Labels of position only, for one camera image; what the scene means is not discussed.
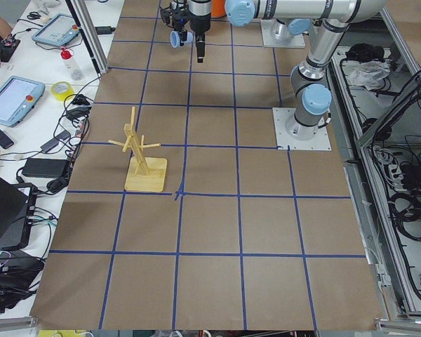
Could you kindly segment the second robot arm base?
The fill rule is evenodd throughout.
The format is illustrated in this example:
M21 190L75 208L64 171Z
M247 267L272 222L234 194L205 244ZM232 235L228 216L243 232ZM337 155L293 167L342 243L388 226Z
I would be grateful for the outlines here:
M271 28L274 39L292 39L309 29L311 20L308 18L285 19L277 18Z

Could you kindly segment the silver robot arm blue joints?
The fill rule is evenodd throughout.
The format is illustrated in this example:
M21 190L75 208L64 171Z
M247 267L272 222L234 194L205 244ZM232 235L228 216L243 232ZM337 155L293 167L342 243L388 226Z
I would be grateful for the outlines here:
M327 113L331 92L324 86L325 69L350 24L376 15L385 1L227 1L229 21L243 27L255 18L308 18L322 21L305 60L290 74L298 106L295 120L303 126L316 126Z

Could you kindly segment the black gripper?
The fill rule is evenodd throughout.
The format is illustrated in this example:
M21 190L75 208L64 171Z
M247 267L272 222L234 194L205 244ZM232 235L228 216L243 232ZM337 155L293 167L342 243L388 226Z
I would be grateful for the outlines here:
M206 35L211 27L211 0L189 1L189 24L195 34L196 61L203 63L206 54Z

